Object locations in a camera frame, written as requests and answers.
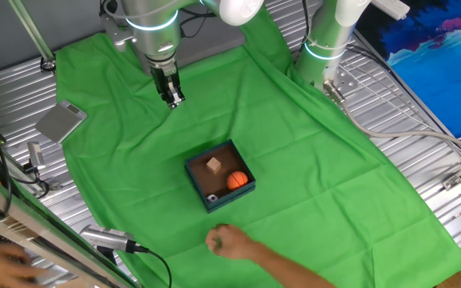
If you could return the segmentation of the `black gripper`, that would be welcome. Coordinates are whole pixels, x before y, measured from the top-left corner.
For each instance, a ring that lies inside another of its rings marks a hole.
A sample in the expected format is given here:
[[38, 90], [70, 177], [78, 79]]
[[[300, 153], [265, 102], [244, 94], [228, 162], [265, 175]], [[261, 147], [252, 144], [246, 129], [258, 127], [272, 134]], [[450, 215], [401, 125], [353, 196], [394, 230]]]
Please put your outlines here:
[[178, 67], [175, 62], [151, 66], [150, 72], [156, 82], [158, 82], [158, 91], [162, 94], [163, 100], [170, 109], [177, 108], [185, 101], [180, 88]]

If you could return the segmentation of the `person right hand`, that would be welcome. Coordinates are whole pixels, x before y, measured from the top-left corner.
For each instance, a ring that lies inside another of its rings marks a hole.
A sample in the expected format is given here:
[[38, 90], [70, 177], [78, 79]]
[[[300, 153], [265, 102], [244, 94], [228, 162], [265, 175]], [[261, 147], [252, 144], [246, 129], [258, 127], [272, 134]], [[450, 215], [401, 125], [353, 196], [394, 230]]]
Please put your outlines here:
[[218, 256], [229, 259], [250, 259], [257, 242], [237, 226], [218, 224], [206, 236], [207, 248]]

